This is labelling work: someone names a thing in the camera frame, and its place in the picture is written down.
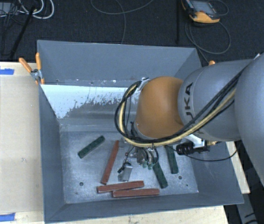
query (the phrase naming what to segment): wooden table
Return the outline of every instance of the wooden table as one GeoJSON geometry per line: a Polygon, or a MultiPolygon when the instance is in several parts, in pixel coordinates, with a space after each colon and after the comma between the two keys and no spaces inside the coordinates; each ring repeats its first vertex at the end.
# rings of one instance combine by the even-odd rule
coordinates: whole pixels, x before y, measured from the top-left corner
{"type": "MultiPolygon", "coordinates": [[[[35,69],[35,63],[29,63],[30,66],[35,69]]],[[[14,69],[13,77],[23,77],[28,82],[33,83],[32,77],[22,67],[20,63],[5,63],[0,62],[0,68],[11,68],[14,69]]],[[[233,153],[235,150],[234,142],[228,142],[229,152],[233,153]]],[[[241,162],[238,154],[232,157],[232,162],[235,168],[235,172],[239,181],[239,185],[242,193],[249,193],[249,186],[247,184],[241,162]]],[[[31,211],[20,211],[15,214],[15,221],[7,223],[44,223],[42,210],[31,210],[31,211]]],[[[112,218],[101,218],[92,219],[85,221],[71,222],[75,224],[151,224],[151,223],[166,223],[166,224],[177,224],[177,223],[189,223],[189,224],[227,224],[227,218],[223,206],[206,207],[206,208],[195,208],[188,210],[177,210],[177,211],[166,211],[152,214],[143,215],[131,215],[123,217],[112,217],[112,218]]]]}

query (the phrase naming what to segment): wooden block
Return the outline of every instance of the wooden block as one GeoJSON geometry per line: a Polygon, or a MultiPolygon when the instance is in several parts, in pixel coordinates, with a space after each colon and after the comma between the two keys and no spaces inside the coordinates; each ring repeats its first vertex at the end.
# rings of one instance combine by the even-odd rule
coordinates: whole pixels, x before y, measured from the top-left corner
{"type": "Polygon", "coordinates": [[[159,195],[159,189],[130,189],[113,191],[113,197],[134,197],[134,196],[156,196],[159,195]]]}
{"type": "Polygon", "coordinates": [[[110,176],[110,173],[111,173],[115,158],[117,157],[118,147],[119,147],[118,143],[119,143],[119,141],[117,140],[117,141],[115,141],[115,143],[113,145],[113,148],[112,148],[108,163],[106,165],[103,177],[101,179],[101,183],[104,184],[104,185],[106,185],[108,180],[109,180],[109,176],[110,176]]]}
{"type": "Polygon", "coordinates": [[[135,189],[145,186],[143,181],[121,182],[116,184],[97,186],[97,193],[105,193],[123,189],[135,189]]]}

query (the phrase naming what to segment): gray bin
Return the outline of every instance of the gray bin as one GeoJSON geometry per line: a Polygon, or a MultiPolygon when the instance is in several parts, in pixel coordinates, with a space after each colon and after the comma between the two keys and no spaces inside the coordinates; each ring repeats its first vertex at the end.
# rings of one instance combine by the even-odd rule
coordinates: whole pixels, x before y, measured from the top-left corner
{"type": "MultiPolygon", "coordinates": [[[[185,79],[201,68],[196,49],[42,40],[37,49],[46,82],[39,85],[46,223],[243,203],[230,159],[203,162],[176,154],[179,173],[173,175],[164,147],[158,151],[168,187],[159,196],[117,199],[96,193],[115,140],[120,148],[108,184],[118,182],[117,170],[129,149],[114,125],[125,89],[143,77],[185,79]],[[77,152],[100,135],[105,142],[80,159],[77,152]]],[[[137,95],[131,119],[136,106],[137,95]]],[[[193,155],[206,160],[228,156],[226,143],[193,155]]],[[[153,171],[131,159],[130,181],[159,188],[153,171]]]]}

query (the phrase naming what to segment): bin floor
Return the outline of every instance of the bin floor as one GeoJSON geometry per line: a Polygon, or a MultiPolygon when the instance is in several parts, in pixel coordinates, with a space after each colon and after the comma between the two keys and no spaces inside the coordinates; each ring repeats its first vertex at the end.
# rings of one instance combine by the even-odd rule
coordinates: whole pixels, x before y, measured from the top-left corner
{"type": "MultiPolygon", "coordinates": [[[[125,161],[125,153],[132,146],[121,140],[121,136],[116,132],[61,131],[60,136],[65,202],[83,203],[112,199],[111,193],[98,194],[96,187],[102,185],[100,181],[114,142],[120,140],[118,154],[108,184],[119,183],[117,171],[125,161]],[[105,137],[105,141],[80,159],[77,153],[101,135],[105,137]]],[[[129,181],[143,180],[145,183],[144,188],[160,188],[160,195],[198,193],[191,160],[188,157],[175,154],[179,172],[171,174],[165,148],[158,147],[158,153],[160,166],[168,182],[166,188],[160,188],[152,169],[143,168],[133,157],[128,158],[133,165],[129,181]]]]}

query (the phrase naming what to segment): black carpet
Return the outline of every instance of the black carpet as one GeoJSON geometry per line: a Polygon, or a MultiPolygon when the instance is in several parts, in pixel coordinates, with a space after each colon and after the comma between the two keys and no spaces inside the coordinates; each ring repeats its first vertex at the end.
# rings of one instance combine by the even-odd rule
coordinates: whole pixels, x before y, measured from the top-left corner
{"type": "MultiPolygon", "coordinates": [[[[12,1],[20,7],[17,0],[0,1],[12,1]]],[[[33,5],[33,0],[21,1],[27,9],[33,5]]],[[[194,47],[187,36],[190,31],[185,31],[185,26],[188,28],[188,25],[196,45],[201,48],[202,54],[199,52],[199,56],[203,66],[207,65],[209,60],[221,62],[251,59],[264,52],[264,0],[220,0],[223,3],[214,0],[212,4],[219,14],[227,11],[228,13],[221,17],[221,23],[208,27],[193,26],[193,22],[191,23],[186,13],[181,10],[179,35],[177,0],[52,1],[53,16],[49,19],[33,17],[14,52],[12,48],[28,15],[19,13],[0,18],[0,61],[17,61],[19,57],[24,57],[28,62],[35,62],[36,41],[39,39],[194,47]]],[[[49,0],[44,0],[44,9],[36,15],[48,16],[51,11],[49,0]]],[[[245,150],[241,149],[240,152],[241,161],[246,164],[248,158],[244,154],[245,150]]],[[[259,188],[252,190],[251,204],[258,212],[256,216],[260,223],[262,220],[264,223],[264,195],[259,195],[258,191],[259,188]]],[[[239,217],[235,216],[235,206],[226,207],[226,211],[230,223],[240,222],[239,217]]]]}

